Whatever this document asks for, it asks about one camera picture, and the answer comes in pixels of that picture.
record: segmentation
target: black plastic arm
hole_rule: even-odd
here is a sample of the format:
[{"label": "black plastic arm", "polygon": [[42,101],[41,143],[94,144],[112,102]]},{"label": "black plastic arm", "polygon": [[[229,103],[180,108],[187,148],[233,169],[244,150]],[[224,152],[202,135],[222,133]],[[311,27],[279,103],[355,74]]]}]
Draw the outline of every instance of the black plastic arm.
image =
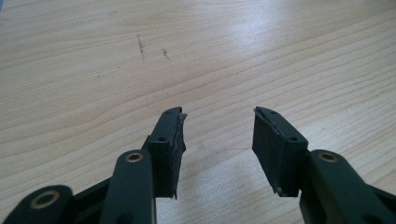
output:
[{"label": "black plastic arm", "polygon": [[256,107],[253,151],[281,197],[297,197],[305,223],[396,223],[395,196],[366,185],[342,156],[308,151],[307,140],[273,110]]},{"label": "black plastic arm", "polygon": [[155,199],[177,196],[186,116],[181,107],[166,110],[143,150],[118,158],[112,177],[77,195],[67,186],[39,189],[25,197],[4,223],[156,223]]}]

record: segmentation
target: metal grommet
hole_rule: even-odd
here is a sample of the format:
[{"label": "metal grommet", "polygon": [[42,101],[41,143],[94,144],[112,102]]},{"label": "metal grommet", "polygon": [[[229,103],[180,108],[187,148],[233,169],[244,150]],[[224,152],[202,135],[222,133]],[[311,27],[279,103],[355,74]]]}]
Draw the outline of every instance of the metal grommet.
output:
[{"label": "metal grommet", "polygon": [[318,154],[318,157],[323,159],[324,161],[328,161],[328,162],[337,162],[338,161],[337,157],[335,157],[333,154],[328,153],[328,152],[320,152]]},{"label": "metal grommet", "polygon": [[139,152],[133,152],[125,157],[128,162],[137,162],[143,160],[143,155]]},{"label": "metal grommet", "polygon": [[[47,200],[43,201],[44,197],[49,196]],[[56,190],[48,190],[42,192],[30,202],[30,207],[33,209],[42,209],[55,203],[59,199],[59,192]]]}]

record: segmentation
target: small hole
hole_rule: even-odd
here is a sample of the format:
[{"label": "small hole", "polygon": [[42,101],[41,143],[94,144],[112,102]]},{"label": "small hole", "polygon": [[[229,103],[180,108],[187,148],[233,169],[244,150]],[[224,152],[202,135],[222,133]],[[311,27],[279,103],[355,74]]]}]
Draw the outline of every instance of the small hole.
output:
[{"label": "small hole", "polygon": [[371,223],[371,224],[382,224],[381,218],[376,217],[376,216],[373,216],[373,215],[370,215],[370,214],[363,215],[363,220],[364,220],[366,223]]},{"label": "small hole", "polygon": [[329,162],[336,162],[338,161],[334,155],[327,153],[327,152],[321,152],[318,154],[318,156],[323,159],[324,161],[329,161]]},{"label": "small hole", "polygon": [[59,196],[60,194],[56,190],[45,191],[39,194],[30,202],[30,207],[33,209],[42,209],[48,207],[55,203],[58,200]]},{"label": "small hole", "polygon": [[141,161],[142,159],[143,159],[143,155],[137,152],[131,153],[125,158],[125,160],[127,160],[128,162],[137,162],[137,161]]}]

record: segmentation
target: dark mark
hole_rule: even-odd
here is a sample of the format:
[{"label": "dark mark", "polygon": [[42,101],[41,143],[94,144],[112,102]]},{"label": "dark mark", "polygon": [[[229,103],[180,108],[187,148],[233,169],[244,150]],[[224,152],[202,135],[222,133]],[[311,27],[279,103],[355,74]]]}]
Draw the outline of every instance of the dark mark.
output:
[{"label": "dark mark", "polygon": [[144,52],[143,47],[145,47],[145,46],[142,44],[142,41],[140,40],[140,35],[137,35],[137,42],[139,44],[140,54],[142,55],[142,59],[143,59],[143,61],[145,61],[145,56],[143,55],[143,52]]},{"label": "dark mark", "polygon": [[165,56],[166,59],[169,59],[168,52],[166,52],[166,49],[163,49],[163,56]]}]

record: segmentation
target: table surface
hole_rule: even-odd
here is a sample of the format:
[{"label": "table surface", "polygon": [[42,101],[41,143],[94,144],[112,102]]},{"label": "table surface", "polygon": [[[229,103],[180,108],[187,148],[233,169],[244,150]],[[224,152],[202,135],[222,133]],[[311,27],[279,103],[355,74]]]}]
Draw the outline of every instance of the table surface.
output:
[{"label": "table surface", "polygon": [[111,176],[178,105],[187,151],[159,223],[302,223],[251,150],[257,105],[396,194],[394,0],[6,0],[0,74],[1,220]]}]

